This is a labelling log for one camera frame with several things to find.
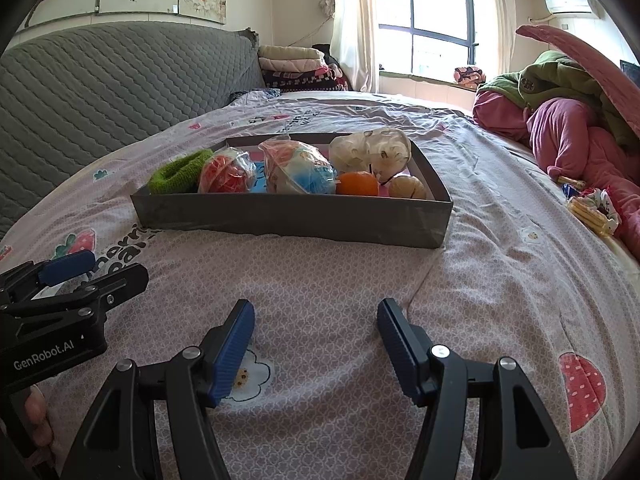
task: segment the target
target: finger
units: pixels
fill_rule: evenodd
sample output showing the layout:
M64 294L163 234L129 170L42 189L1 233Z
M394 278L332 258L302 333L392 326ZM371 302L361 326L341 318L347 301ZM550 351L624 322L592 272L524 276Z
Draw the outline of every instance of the finger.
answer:
M45 447L51 444L53 440L53 431L51 426L45 420L33 431L33 443L38 447Z
M31 387L31 395L24 401L24 411L32 424L41 424L47 415L47 403L37 386Z

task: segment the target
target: green knitted item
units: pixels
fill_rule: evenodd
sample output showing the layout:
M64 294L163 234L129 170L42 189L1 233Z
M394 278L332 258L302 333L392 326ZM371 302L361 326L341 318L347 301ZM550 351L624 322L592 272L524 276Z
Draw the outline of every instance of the green knitted item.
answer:
M213 156L211 150L200 150L156 170L146 187L151 194L186 193L196 186L204 163Z

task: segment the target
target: gray quilted headboard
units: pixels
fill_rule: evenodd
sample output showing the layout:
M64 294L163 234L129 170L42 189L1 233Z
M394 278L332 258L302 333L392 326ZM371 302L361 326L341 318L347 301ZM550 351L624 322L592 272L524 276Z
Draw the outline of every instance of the gray quilted headboard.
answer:
M0 238L68 177L262 88L257 34L182 23L70 28L0 58Z

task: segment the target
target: blue gripper pad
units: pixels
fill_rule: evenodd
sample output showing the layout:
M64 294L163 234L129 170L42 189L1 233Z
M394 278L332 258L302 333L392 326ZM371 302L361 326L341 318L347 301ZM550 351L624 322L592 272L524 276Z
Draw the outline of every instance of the blue gripper pad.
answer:
M95 255L88 250L79 251L47 262L38 273L38 279L43 285L54 286L89 272L94 266Z
M378 305L378 330L396 372L402 392L417 406L426 404L423 383L429 376L427 350L430 340L424 333L418 340L396 300L386 298Z
M235 320L231 320L231 327L227 327L229 321L227 319L223 325L227 330L226 338L212 366L213 385L209 390L209 398L214 406L218 405L220 399L231 393L238 368L254 332L254 306L249 301L245 301Z

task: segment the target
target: cardboard tray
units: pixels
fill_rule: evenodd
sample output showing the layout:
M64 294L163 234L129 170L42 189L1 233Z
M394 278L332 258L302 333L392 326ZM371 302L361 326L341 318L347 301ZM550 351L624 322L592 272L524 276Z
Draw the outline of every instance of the cardboard tray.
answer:
M321 147L343 135L347 134L291 134L291 139ZM255 151L271 137L229 137L211 149L228 145ZM423 182L430 200L256 192L152 195L144 186L131 201L141 225L151 229L308 236L434 249L444 240L453 204L431 164L413 142L411 146L408 172Z

